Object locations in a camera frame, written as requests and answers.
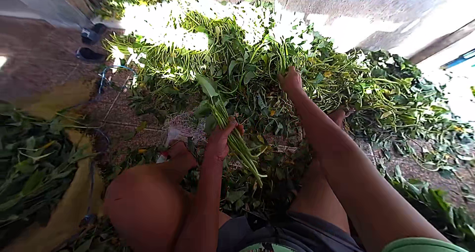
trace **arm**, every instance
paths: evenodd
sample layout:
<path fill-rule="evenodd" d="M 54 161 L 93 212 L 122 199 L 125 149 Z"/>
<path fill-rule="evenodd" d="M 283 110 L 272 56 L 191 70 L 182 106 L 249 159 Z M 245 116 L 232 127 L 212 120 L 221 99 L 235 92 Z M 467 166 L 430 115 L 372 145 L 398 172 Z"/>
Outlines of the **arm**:
<path fill-rule="evenodd" d="M 217 128 L 208 139 L 198 190 L 178 237 L 176 252 L 216 251 L 223 160 L 229 152 L 228 135 L 237 125 L 237 122 L 232 120 L 225 129 Z"/>
<path fill-rule="evenodd" d="M 300 74 L 289 67 L 279 76 L 301 117 L 306 137 L 321 162 L 333 192 L 369 252 L 405 237 L 448 240 L 384 180 L 358 145 L 302 89 Z"/>

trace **blue object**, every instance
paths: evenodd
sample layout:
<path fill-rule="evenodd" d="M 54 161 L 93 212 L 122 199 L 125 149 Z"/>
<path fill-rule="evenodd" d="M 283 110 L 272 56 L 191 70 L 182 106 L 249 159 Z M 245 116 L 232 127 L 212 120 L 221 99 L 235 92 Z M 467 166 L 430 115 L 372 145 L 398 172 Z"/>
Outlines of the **blue object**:
<path fill-rule="evenodd" d="M 472 50 L 460 55 L 456 59 L 454 59 L 454 60 L 452 60 L 452 61 L 450 61 L 446 64 L 443 64 L 440 68 L 443 69 L 443 70 L 446 70 L 446 69 L 451 68 L 453 66 L 456 66 L 456 65 L 458 65 L 462 62 L 465 62 L 465 61 L 471 59 L 472 57 L 475 57 L 475 49 L 472 49 Z"/>

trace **hand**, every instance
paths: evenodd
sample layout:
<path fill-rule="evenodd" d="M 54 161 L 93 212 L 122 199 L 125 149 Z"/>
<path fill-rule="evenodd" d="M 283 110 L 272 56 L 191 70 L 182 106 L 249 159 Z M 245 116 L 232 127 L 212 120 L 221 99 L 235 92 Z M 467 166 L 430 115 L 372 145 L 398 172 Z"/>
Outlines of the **hand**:
<path fill-rule="evenodd" d="M 288 94 L 294 94 L 295 92 L 304 91 L 302 89 L 302 78 L 300 77 L 300 71 L 295 70 L 295 67 L 289 67 L 285 77 L 278 75 L 282 90 Z"/>
<path fill-rule="evenodd" d="M 234 117 L 229 117 L 229 123 L 224 129 L 220 129 L 219 126 L 213 131 L 208 138 L 208 144 L 205 148 L 204 161 L 219 162 L 221 163 L 229 153 L 228 136 L 231 134 L 234 128 L 244 134 L 244 127 L 236 122 Z"/>

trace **bare foot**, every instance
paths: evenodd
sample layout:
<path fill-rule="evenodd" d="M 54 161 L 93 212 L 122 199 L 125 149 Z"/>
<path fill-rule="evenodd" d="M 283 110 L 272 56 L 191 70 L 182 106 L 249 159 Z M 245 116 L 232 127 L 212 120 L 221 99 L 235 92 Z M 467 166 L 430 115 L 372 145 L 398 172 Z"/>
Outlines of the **bare foot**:
<path fill-rule="evenodd" d="M 345 114 L 346 112 L 344 109 L 336 109 L 332 113 L 328 114 L 328 117 L 331 118 L 333 122 L 335 122 L 335 124 L 341 128 Z"/>
<path fill-rule="evenodd" d="M 170 161 L 175 161 L 174 164 L 186 164 L 188 169 L 194 168 L 198 165 L 196 158 L 188 151 L 184 142 L 177 142 L 168 149 Z"/>

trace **green shirt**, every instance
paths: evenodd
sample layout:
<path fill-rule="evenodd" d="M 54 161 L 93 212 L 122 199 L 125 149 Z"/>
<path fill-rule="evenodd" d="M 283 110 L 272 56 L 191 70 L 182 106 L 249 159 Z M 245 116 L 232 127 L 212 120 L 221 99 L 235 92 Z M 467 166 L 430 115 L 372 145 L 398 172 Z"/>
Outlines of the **green shirt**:
<path fill-rule="evenodd" d="M 272 244 L 274 252 L 294 252 L 286 246 L 280 244 Z M 264 250 L 262 244 L 257 243 L 242 249 L 240 252 L 267 252 Z M 423 238 L 423 237 L 410 237 L 399 239 L 389 243 L 381 252 L 468 252 L 467 250 L 454 245 L 453 243 L 447 243 L 441 240 Z"/>

